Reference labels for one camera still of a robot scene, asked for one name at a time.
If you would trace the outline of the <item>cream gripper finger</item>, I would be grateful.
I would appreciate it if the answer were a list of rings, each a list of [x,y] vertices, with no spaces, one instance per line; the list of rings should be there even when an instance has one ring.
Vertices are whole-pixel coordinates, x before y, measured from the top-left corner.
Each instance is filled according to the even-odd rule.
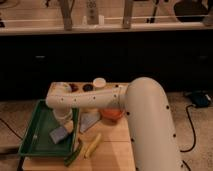
[[[71,133],[74,129],[74,123],[72,121],[69,121],[64,125],[64,127],[68,133]]]

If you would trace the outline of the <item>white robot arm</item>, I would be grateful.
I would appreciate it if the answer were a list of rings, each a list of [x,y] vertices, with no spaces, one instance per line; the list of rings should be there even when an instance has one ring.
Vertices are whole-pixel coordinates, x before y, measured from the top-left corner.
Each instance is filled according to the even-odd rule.
[[[140,77],[127,85],[88,92],[69,92],[60,82],[51,85],[48,107],[65,112],[72,108],[123,109],[129,125],[138,171],[183,171],[176,130],[163,87]]]

